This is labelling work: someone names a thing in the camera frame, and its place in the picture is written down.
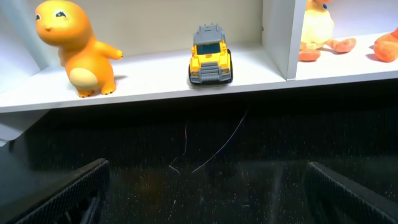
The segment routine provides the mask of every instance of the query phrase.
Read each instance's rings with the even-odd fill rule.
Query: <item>orange dinosaur toy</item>
[[[298,57],[301,61],[318,60],[321,55],[318,49],[325,44],[338,53],[350,52],[356,45],[354,38],[341,42],[332,39],[335,23],[328,10],[324,8],[324,4],[329,2],[332,0],[307,0]]]
[[[373,47],[376,56],[384,62],[393,62],[398,58],[398,28],[378,38]]]
[[[95,89],[104,95],[116,90],[109,59],[121,59],[123,53],[96,40],[80,6],[64,0],[43,2],[36,9],[36,31],[46,44],[59,48],[61,65],[80,97]]]

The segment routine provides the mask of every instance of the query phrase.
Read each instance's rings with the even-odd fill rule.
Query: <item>dark tabletop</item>
[[[396,86],[52,110],[0,148],[0,205],[101,157],[111,164],[102,223],[312,223],[311,161],[398,202]]]

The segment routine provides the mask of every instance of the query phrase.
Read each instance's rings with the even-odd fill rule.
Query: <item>figurine eye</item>
[[[63,11],[59,11],[55,14],[55,17],[61,17],[61,16],[67,17],[67,15]]]

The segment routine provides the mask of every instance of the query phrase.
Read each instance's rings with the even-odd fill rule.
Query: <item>toy car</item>
[[[231,51],[219,25],[200,26],[194,34],[188,75],[193,85],[232,82]]]

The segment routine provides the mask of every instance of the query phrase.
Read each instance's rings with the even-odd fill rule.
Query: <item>figurine arm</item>
[[[65,67],[65,59],[63,58],[62,50],[61,50],[61,49],[58,50],[58,56],[60,57],[60,64],[61,64],[61,66],[62,66],[62,67]]]
[[[109,59],[119,60],[123,58],[123,52],[121,50],[115,49],[108,44],[98,41],[96,43],[96,49]]]

